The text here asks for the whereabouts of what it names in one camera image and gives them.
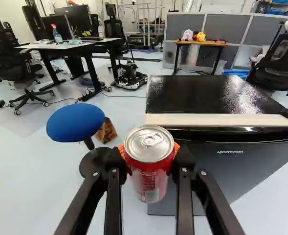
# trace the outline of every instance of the plastic bottle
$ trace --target plastic bottle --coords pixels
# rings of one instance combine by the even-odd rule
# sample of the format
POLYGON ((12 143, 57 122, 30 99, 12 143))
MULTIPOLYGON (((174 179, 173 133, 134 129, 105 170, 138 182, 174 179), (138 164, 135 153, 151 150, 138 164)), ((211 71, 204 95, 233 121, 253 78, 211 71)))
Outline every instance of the plastic bottle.
POLYGON ((51 27, 53 28, 52 35, 54 36, 55 42, 56 42, 57 44, 64 43, 64 41, 62 40, 62 37, 61 37, 60 33, 58 33, 58 31, 56 30, 56 25, 52 23, 52 24, 51 24, 51 27))

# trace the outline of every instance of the red soda can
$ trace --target red soda can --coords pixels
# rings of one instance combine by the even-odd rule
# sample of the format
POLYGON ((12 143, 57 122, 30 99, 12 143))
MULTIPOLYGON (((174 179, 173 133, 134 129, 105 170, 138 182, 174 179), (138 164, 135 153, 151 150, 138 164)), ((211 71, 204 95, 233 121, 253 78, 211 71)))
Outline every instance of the red soda can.
POLYGON ((140 201, 160 201, 168 185, 174 159, 174 139, 169 131, 154 125, 133 129, 124 141, 124 156, 140 201))

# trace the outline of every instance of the can lid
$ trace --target can lid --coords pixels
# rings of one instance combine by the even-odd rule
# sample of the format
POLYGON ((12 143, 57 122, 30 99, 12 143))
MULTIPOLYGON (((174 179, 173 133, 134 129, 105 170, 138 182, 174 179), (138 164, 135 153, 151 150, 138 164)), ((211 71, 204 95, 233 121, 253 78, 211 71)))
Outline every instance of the can lid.
POLYGON ((124 140, 124 149, 133 159, 155 163, 165 159, 174 148, 172 135, 166 129, 146 125, 133 129, 124 140))

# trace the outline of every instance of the chair wheel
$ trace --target chair wheel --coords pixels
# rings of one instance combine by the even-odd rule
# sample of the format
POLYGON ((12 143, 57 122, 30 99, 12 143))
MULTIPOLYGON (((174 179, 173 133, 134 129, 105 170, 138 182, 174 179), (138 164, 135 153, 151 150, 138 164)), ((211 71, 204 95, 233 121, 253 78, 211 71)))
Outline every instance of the chair wheel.
POLYGON ((16 115, 16 116, 19 116, 21 114, 21 111, 20 110, 15 110, 15 111, 13 111, 13 114, 16 115))

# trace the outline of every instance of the yellow toy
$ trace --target yellow toy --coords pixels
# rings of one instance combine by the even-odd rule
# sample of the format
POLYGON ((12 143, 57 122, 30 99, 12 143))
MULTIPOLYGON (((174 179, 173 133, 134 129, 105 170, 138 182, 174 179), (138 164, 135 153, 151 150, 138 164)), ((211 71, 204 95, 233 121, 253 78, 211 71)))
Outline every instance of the yellow toy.
POLYGON ((197 34, 197 41, 199 41, 199 42, 204 42, 204 41, 206 41, 206 34, 203 33, 203 32, 199 32, 199 33, 197 34))

